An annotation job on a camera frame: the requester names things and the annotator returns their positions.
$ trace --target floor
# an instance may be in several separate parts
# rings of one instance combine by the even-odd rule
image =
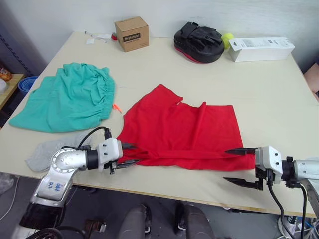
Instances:
[[[20,104],[25,95],[23,95],[17,88],[12,94],[10,99],[7,101],[5,106],[0,109],[0,127],[3,127],[7,120],[10,118],[11,114],[15,108]]]
[[[0,222],[0,238],[9,239],[16,224],[24,214],[29,199],[38,180],[21,177],[15,204],[11,212]],[[0,196],[0,215],[11,203],[14,187]],[[130,194],[109,190],[96,190],[92,193],[77,189],[67,206],[63,225],[83,228],[86,219],[104,219],[107,229],[104,233],[93,233],[92,239],[114,239],[125,213],[135,205],[146,203],[152,210],[152,238],[176,239],[172,225],[175,206],[178,201],[158,197]],[[235,213],[221,207],[195,204],[201,208],[211,223],[218,238],[232,239],[274,239],[280,236],[277,229],[277,215]],[[65,234],[65,238],[80,238],[79,235]]]

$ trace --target table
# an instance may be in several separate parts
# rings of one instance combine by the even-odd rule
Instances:
[[[13,74],[12,79],[7,81],[7,84],[9,85],[6,91],[0,95],[0,110],[3,108],[3,106],[6,104],[6,102],[9,100],[10,96],[14,93],[16,88],[18,87],[19,81],[24,77],[23,74]]]
[[[116,82],[115,103],[125,113],[143,95],[162,83],[184,102],[199,106],[233,105],[245,147],[271,145],[284,156],[305,159],[319,155],[319,107],[292,56],[282,61],[234,63],[225,52],[212,64],[196,64],[175,51],[173,40],[150,38],[150,45],[123,52],[117,42],[96,40],[74,32],[35,81],[39,87],[45,76],[55,75],[64,63],[85,62],[109,67]],[[13,116],[25,106],[28,95]],[[113,110],[102,122],[113,136],[123,127],[123,116]],[[36,146],[73,133],[48,134],[8,125],[0,132],[0,171],[26,177],[41,178],[44,173],[32,172],[24,162]],[[96,145],[103,139],[96,134]],[[267,189],[242,188],[222,177],[239,177],[254,181],[254,170],[217,172],[185,170],[178,167],[143,167],[117,170],[115,175],[97,170],[79,172],[77,185],[133,192],[190,202],[231,207],[242,210],[279,213]],[[302,192],[288,189],[284,183],[274,186],[287,215],[301,215]],[[310,204],[307,216],[315,217]]]

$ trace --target green cloth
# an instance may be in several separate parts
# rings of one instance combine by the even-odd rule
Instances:
[[[56,133],[97,127],[109,117],[114,98],[109,69],[89,64],[64,64],[34,90],[10,125]]]

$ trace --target red and black pad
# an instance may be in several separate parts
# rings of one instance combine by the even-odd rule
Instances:
[[[197,63],[210,63],[224,52],[224,42],[216,29],[188,22],[174,36],[176,50]]]

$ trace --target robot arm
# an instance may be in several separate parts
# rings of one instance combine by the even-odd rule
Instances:
[[[252,183],[239,178],[225,178],[226,180],[242,187],[259,190],[263,190],[263,179],[275,184],[285,181],[288,188],[297,188],[303,184],[314,213],[319,218],[319,158],[293,161],[292,157],[287,157],[287,160],[284,161],[280,153],[270,146],[238,148],[229,150],[227,153],[255,154],[256,177],[259,178],[259,181]]]
[[[78,171],[86,169],[115,169],[129,167],[137,160],[118,164],[123,157],[123,149],[132,148],[121,144],[115,138],[100,143],[96,150],[64,148],[57,151],[52,159],[48,173],[39,182],[28,208],[12,235],[13,239],[25,239],[36,231],[58,226],[63,219],[64,204],[72,187],[72,178]]]

